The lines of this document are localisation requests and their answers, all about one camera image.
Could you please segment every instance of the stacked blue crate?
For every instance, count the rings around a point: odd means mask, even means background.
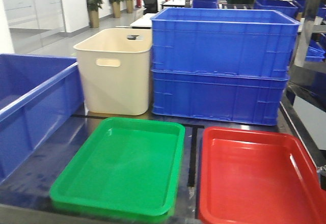
[[[306,55],[306,61],[322,62],[323,59],[325,59],[325,50],[314,40],[311,40]]]
[[[165,9],[153,23],[153,113],[276,125],[299,23],[277,11]]]

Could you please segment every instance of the table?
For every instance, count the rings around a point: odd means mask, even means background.
[[[198,172],[203,131],[209,126],[222,126],[245,130],[263,130],[292,134],[294,125],[287,122],[291,115],[288,100],[282,99],[276,126],[248,125],[159,116],[151,108],[140,116],[120,116],[89,112],[83,105],[3,183],[0,184],[0,220],[3,224],[119,224],[113,219],[56,210],[48,195],[49,188],[66,164],[98,124],[108,117],[129,117],[157,121],[170,121],[185,127],[184,154],[178,186],[174,216],[164,224],[200,224],[197,219]]]
[[[169,0],[163,4],[161,4],[162,9],[164,7],[180,7],[180,8],[184,8],[185,6],[185,0]]]
[[[133,29],[151,29],[152,20],[150,19],[155,14],[145,14],[143,17],[139,18],[135,22],[130,24],[130,27]]]

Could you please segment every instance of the green plastic tray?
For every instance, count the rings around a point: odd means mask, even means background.
[[[54,207],[158,222],[174,213],[185,129],[170,122],[108,118],[54,182]]]

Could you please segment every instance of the desk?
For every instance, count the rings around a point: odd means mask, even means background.
[[[143,17],[139,18],[135,22],[130,24],[130,27],[133,29],[151,29],[152,28],[152,20],[155,14],[145,14]]]
[[[184,8],[185,6],[185,0],[169,0],[163,4],[161,4],[162,9],[164,7],[180,7],[180,8]]]

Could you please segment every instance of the beige plastic bin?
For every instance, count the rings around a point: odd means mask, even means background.
[[[74,46],[90,111],[120,115],[147,111],[151,46],[151,30],[115,28]]]

